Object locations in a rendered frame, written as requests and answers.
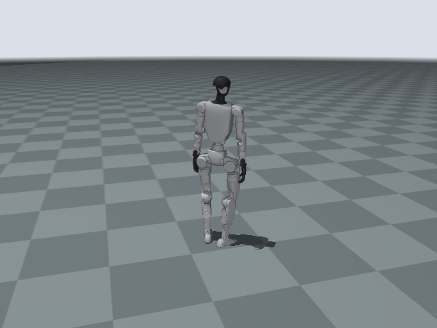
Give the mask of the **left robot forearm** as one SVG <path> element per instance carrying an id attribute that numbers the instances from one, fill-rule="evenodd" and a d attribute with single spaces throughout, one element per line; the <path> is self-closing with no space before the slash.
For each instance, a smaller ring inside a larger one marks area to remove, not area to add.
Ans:
<path id="1" fill-rule="evenodd" d="M 196 126 L 197 127 L 197 126 Z M 195 134 L 194 134 L 194 144 L 193 144 L 193 151 L 197 150 L 198 153 L 197 155 L 201 152 L 200 148 L 201 148 L 201 140 L 203 138 L 203 135 L 201 133 L 196 133 L 196 127 L 195 127 Z"/>

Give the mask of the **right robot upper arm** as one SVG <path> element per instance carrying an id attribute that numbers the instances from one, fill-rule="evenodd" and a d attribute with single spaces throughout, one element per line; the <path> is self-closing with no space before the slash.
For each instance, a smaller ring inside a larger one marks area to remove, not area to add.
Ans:
<path id="1" fill-rule="evenodd" d="M 235 116 L 236 134 L 235 138 L 242 141 L 244 130 L 244 109 L 241 106 L 232 105 L 231 112 Z"/>

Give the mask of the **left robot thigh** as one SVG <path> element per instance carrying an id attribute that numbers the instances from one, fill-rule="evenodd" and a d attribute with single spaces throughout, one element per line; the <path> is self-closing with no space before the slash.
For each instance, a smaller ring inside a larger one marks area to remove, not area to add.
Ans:
<path id="1" fill-rule="evenodd" d="M 208 153 L 200 154 L 197 157 L 197 165 L 199 166 L 204 203 L 209 203 L 212 201 L 212 192 L 210 191 L 210 173 L 212 171 L 212 165 L 208 164 Z"/>

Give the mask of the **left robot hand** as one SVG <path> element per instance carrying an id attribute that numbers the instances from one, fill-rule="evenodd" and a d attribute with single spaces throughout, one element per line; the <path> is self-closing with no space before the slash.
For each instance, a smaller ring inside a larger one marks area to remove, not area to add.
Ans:
<path id="1" fill-rule="evenodd" d="M 199 167 L 198 167 L 198 165 L 197 165 L 197 157 L 200 155 L 200 154 L 198 154 L 197 155 L 197 153 L 198 153 L 198 151 L 197 150 L 194 150 L 193 151 L 193 169 L 194 169 L 194 171 L 195 172 L 199 172 Z"/>

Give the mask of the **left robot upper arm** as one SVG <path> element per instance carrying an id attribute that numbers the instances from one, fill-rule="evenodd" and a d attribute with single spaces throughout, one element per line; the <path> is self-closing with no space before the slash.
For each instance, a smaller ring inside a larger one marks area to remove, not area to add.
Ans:
<path id="1" fill-rule="evenodd" d="M 203 125 L 205 120 L 205 105 L 207 101 L 202 101 L 196 106 L 197 116 L 196 116 L 196 133 L 205 133 L 205 126 Z"/>

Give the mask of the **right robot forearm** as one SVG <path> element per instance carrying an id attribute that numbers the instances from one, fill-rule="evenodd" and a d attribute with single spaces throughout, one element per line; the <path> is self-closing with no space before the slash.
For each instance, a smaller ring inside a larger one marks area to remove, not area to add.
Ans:
<path id="1" fill-rule="evenodd" d="M 237 142 L 237 146 L 238 146 L 238 156 L 239 156 L 239 163 L 240 163 L 240 159 L 245 159 L 245 163 L 246 163 L 246 133 L 243 132 L 242 134 L 242 141 Z"/>

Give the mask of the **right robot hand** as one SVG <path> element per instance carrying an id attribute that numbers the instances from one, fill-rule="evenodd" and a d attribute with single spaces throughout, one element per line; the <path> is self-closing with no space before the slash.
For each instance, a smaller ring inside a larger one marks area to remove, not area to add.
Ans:
<path id="1" fill-rule="evenodd" d="M 246 175 L 246 163 L 245 159 L 240 159 L 240 166 L 242 167 L 242 173 L 240 174 L 240 177 L 242 176 L 242 179 L 239 180 L 239 183 L 244 182 L 245 175 Z"/>

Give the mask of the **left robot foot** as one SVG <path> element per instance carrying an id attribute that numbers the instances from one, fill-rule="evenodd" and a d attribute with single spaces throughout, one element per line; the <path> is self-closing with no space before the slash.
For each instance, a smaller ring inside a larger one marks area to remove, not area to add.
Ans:
<path id="1" fill-rule="evenodd" d="M 205 230 L 204 231 L 204 242 L 210 243 L 212 241 L 212 236 L 213 236 L 212 229 L 210 229 L 210 234 L 209 234 L 209 232 L 207 232 L 207 234 L 206 234 L 206 230 Z"/>

